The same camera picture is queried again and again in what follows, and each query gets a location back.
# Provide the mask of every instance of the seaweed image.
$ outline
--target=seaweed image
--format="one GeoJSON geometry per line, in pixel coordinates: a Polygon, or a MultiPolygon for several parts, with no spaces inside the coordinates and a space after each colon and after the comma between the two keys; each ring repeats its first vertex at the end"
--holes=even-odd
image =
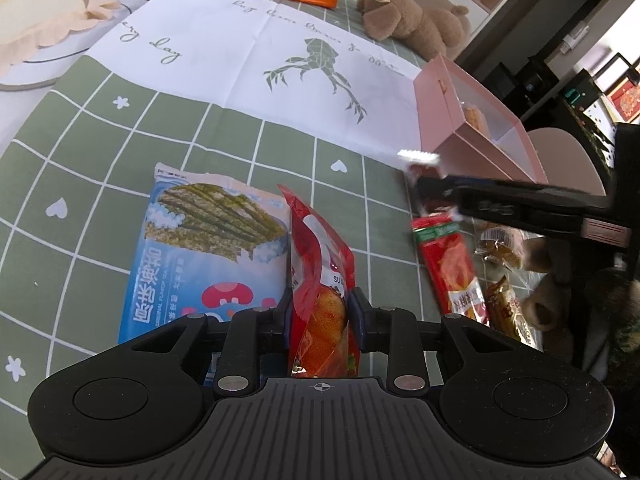
{"type": "Polygon", "coordinates": [[[147,214],[145,238],[232,261],[242,250],[252,257],[256,247],[287,234],[283,225],[245,195],[212,184],[171,187],[159,196],[158,205],[176,222],[159,224],[147,214]]]}
{"type": "Polygon", "coordinates": [[[273,91],[273,84],[277,84],[278,81],[282,81],[287,85],[287,80],[284,79],[284,73],[290,69],[300,70],[300,81],[302,76],[310,70],[320,69],[328,77],[331,84],[334,86],[334,94],[338,91],[338,88],[343,89],[349,95],[351,102],[346,110],[353,109],[353,113],[358,116],[358,122],[364,119],[367,111],[358,102],[355,95],[351,91],[351,85],[347,79],[335,71],[334,63],[335,58],[338,57],[338,53],[331,48],[331,46],[318,38],[311,38],[305,40],[307,57],[290,57],[286,61],[285,66],[281,66],[275,70],[267,70],[264,75],[267,76],[267,85],[273,91]]]}

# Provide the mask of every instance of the beige cushion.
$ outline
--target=beige cushion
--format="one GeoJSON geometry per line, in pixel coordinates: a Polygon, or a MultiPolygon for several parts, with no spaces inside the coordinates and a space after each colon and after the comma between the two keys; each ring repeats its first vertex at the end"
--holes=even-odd
{"type": "MultiPolygon", "coordinates": [[[[420,5],[424,10],[429,9],[446,9],[451,10],[453,4],[449,0],[413,0],[415,3],[420,5]]],[[[469,22],[466,16],[462,16],[460,18],[460,23],[462,23],[462,29],[465,31],[466,36],[469,36],[469,32],[471,31],[471,23],[469,22]]],[[[447,57],[449,59],[456,59],[458,54],[462,52],[462,50],[466,47],[466,41],[463,41],[458,46],[454,46],[447,49],[447,57]]]]}
{"type": "Polygon", "coordinates": [[[605,195],[605,189],[589,155],[571,134],[560,128],[529,132],[549,184],[605,195]]]}

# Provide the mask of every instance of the blue snack bag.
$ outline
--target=blue snack bag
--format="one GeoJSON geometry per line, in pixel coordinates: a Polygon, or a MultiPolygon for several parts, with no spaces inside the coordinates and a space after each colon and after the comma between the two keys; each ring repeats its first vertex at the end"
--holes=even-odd
{"type": "Polygon", "coordinates": [[[229,321],[276,306],[286,285],[289,207],[228,176],[157,164],[118,343],[194,312],[229,321]]]}

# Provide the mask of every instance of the white heart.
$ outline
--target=white heart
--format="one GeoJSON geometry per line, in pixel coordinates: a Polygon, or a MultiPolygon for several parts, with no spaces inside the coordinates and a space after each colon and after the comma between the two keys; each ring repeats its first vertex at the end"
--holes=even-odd
{"type": "Polygon", "coordinates": [[[344,162],[340,159],[336,160],[332,165],[331,169],[334,171],[341,171],[343,173],[347,173],[347,167],[344,165],[344,162]]]}
{"type": "Polygon", "coordinates": [[[58,218],[66,218],[68,209],[66,208],[66,202],[64,198],[59,198],[44,211],[47,216],[57,216],[58,218]]]}

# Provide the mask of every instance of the silver screw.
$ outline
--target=silver screw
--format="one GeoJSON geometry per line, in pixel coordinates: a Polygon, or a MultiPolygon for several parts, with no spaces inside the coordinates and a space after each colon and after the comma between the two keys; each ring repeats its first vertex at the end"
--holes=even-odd
{"type": "Polygon", "coordinates": [[[248,379],[240,375],[228,375],[218,381],[218,387],[226,392],[239,392],[249,385],[248,379]]]}
{"type": "Polygon", "coordinates": [[[396,377],[394,384],[396,385],[396,388],[407,390],[409,392],[421,390],[425,385],[424,379],[422,377],[418,377],[417,375],[401,375],[399,377],[396,377]]]}

